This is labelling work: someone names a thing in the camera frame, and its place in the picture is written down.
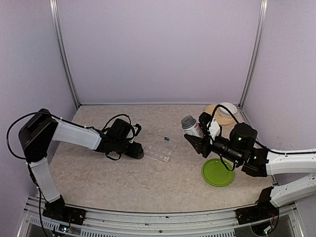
green plastic plate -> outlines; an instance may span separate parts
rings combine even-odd
[[[225,164],[228,169],[232,169],[229,163],[225,162]],[[203,165],[202,175],[210,185],[224,187],[234,180],[235,172],[228,171],[220,159],[210,159]]]

marble-patterned surface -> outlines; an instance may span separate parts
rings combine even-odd
[[[142,131],[135,141],[145,149],[155,135],[178,141],[169,163],[145,156],[141,160],[123,156],[112,161],[104,154],[61,144],[50,165],[57,188],[66,203],[105,210],[132,212],[189,212],[253,204],[270,178],[252,178],[235,170],[234,181],[223,188],[207,184],[201,168],[207,161],[187,142],[180,120],[198,119],[201,105],[81,106],[74,122],[101,129],[117,114],[130,115]],[[228,137],[235,123],[223,127]]]

clear plastic box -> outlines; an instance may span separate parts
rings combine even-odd
[[[144,154],[151,158],[168,163],[176,150],[178,142],[167,136],[156,135],[154,140],[149,144]]]

purple wall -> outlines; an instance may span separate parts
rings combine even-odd
[[[63,0],[80,102],[238,103],[259,17],[253,0]]]
[[[245,112],[261,142],[293,150],[316,147],[316,1],[269,1]],[[280,183],[298,175],[278,176]],[[296,202],[307,236],[316,233],[316,197]]]
[[[20,116],[42,107],[68,119],[75,108],[59,57],[49,1],[2,1],[0,32],[0,235],[10,237],[16,234],[35,186],[25,162],[14,158],[6,147],[7,128]],[[13,129],[10,140],[19,155],[17,132],[22,125]]]

robotic arm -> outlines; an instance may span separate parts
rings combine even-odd
[[[233,162],[234,167],[252,177],[267,177],[281,173],[311,173],[292,183],[264,189],[255,207],[237,210],[240,224],[277,215],[277,208],[300,198],[316,194],[316,149],[305,151],[277,151],[266,147],[255,148],[257,131],[246,123],[238,123],[229,139],[221,136],[221,127],[207,113],[199,117],[203,138],[185,134],[198,154],[204,158],[211,152]]]
[[[43,216],[82,225],[85,210],[65,206],[57,190],[47,162],[47,149],[51,141],[61,141],[86,147],[96,152],[105,153],[118,160],[124,154],[141,159],[144,151],[140,143],[133,141],[139,134],[141,126],[117,118],[111,127],[102,130],[85,127],[72,122],[57,119],[46,109],[41,109],[20,130],[19,140],[28,164],[33,182],[40,188],[45,200]],[[117,159],[110,156],[116,152]]]

